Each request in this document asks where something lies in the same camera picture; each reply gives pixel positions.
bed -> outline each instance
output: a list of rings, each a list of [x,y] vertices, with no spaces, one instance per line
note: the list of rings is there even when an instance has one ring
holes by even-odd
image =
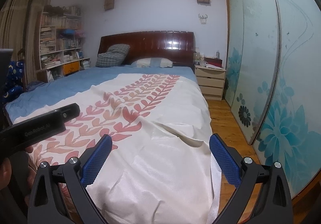
[[[192,71],[193,33],[104,36],[98,53],[114,44],[130,45],[123,66],[93,67],[6,105],[14,124],[71,103],[81,109],[65,132],[34,145],[31,163],[65,163],[109,134],[113,150],[87,186],[108,223],[212,223],[221,173],[208,147],[208,106]],[[174,67],[129,66],[147,57],[168,58]],[[70,199],[67,187],[62,189]]]

blue textured pad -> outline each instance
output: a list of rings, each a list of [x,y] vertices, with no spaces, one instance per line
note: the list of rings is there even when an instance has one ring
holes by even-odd
[[[111,137],[105,134],[102,138],[103,140],[101,144],[98,147],[95,147],[95,151],[82,168],[82,178],[80,183],[84,188],[86,188],[87,185],[94,183],[99,171],[111,152],[113,146]]]
[[[238,188],[241,183],[240,168],[215,134],[210,138],[210,150],[228,183]]]

white nightstand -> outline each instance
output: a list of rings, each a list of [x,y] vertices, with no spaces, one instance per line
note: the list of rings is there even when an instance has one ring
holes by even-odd
[[[197,83],[205,99],[222,100],[226,70],[195,66]]]

glass wardrobe door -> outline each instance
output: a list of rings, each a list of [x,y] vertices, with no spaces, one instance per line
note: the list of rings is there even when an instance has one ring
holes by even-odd
[[[250,143],[273,81],[279,23],[275,0],[243,0],[243,13],[242,62],[231,111]]]
[[[280,70],[254,148],[262,163],[283,165],[295,196],[321,167],[321,11],[314,0],[278,0],[278,5]]]
[[[230,40],[226,64],[225,100],[232,106],[239,80],[243,48],[243,0],[230,2]]]

bookshelf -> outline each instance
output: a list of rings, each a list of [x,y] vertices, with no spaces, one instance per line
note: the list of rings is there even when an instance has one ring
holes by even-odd
[[[81,9],[63,7],[63,15],[55,15],[44,9],[39,12],[35,39],[35,66],[37,79],[51,82],[88,68],[89,58],[84,58],[83,38],[74,32],[81,29]]]

